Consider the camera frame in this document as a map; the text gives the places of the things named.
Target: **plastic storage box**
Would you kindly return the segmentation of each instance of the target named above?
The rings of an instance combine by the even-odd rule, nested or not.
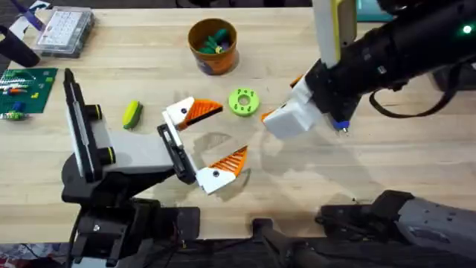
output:
[[[54,7],[33,49],[42,56],[78,58],[94,26],[87,7]]]

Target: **black cable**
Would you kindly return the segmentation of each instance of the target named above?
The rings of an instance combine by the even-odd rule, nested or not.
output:
[[[80,223],[80,218],[83,215],[83,207],[81,206],[80,211],[77,213],[76,220],[74,221],[73,229],[69,235],[68,242],[68,252],[66,253],[66,268],[71,268],[72,259],[71,259],[71,250],[73,249],[74,238],[76,237],[77,226]]]
[[[24,246],[35,258],[41,258],[39,257],[27,244],[25,243],[20,243],[20,245]]]
[[[445,91],[443,93],[443,96],[440,98],[440,100],[437,102],[437,104],[435,104],[433,107],[431,107],[427,111],[418,113],[416,115],[402,115],[402,114],[397,114],[395,112],[391,112],[391,111],[385,109],[375,99],[375,94],[377,92],[379,92],[380,90],[383,90],[383,89],[379,89],[379,90],[376,90],[376,91],[372,92],[372,94],[370,94],[370,97],[369,97],[369,102],[373,106],[373,108],[375,108],[378,112],[380,112],[381,114],[383,114],[383,115],[385,115],[389,118],[398,118],[398,119],[421,118],[421,117],[433,115],[434,113],[437,113],[441,109],[445,108],[446,105],[448,105],[448,103],[450,103],[451,100],[453,100],[454,96],[456,95],[462,65],[463,65],[462,63],[459,63],[459,64],[453,66],[453,68],[451,68],[451,70],[449,72],[449,75],[448,75],[448,86],[445,89]]]
[[[41,256],[38,256],[32,248],[29,247],[29,245],[27,245],[26,243],[20,243],[20,245],[24,246],[31,254],[33,254],[33,256],[35,256],[35,258],[37,259],[44,259],[44,258],[61,258],[61,257],[66,257],[67,255],[54,255],[54,256],[46,256],[46,257],[41,257]]]
[[[165,263],[164,265],[164,268],[167,268],[169,266],[169,263],[170,263],[170,260],[172,260],[172,257],[174,256],[174,254],[178,251],[179,249],[176,248],[176,250],[172,251],[172,253],[170,253],[170,256],[169,258],[167,259],[167,262]]]

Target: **orange cup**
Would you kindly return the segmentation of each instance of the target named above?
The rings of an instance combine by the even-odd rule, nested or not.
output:
[[[230,48],[220,54],[203,54],[199,49],[209,36],[226,29],[230,34]],[[233,67],[237,56],[237,30],[223,19],[204,19],[197,22],[188,32],[190,50],[197,65],[205,74],[224,74]]]

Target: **orange plastic piece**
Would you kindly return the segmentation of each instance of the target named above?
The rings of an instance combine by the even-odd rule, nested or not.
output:
[[[266,116],[270,115],[272,112],[274,112],[274,110],[270,111],[270,112],[265,112],[261,115],[261,123],[264,123],[265,121],[265,118]]]
[[[179,130],[184,130],[191,124],[207,118],[223,110],[223,105],[212,100],[195,100],[187,113],[184,121],[178,125]]]
[[[243,169],[243,166],[245,165],[247,151],[248,146],[244,146],[243,148],[223,158],[222,160],[215,162],[209,168],[230,171],[233,172],[235,176],[238,176],[238,174]]]
[[[292,81],[291,84],[289,84],[291,86],[291,88],[295,87],[296,84],[299,82],[299,80],[303,78],[303,75],[300,75],[299,77],[297,77],[294,81]]]

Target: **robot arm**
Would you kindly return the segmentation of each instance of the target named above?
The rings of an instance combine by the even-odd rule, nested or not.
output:
[[[340,53],[338,46],[333,54],[329,52],[325,44],[331,43],[329,35],[322,41],[324,34],[318,28],[323,57],[295,84],[288,101],[291,106],[286,104],[263,118],[268,130],[288,138],[309,130],[322,114],[329,114],[338,130],[346,130],[363,94],[400,90],[413,77],[476,55],[476,2],[419,0],[408,6],[398,2],[407,3],[379,0],[386,10],[395,7],[397,17]],[[342,28],[338,23],[333,19],[332,29]]]

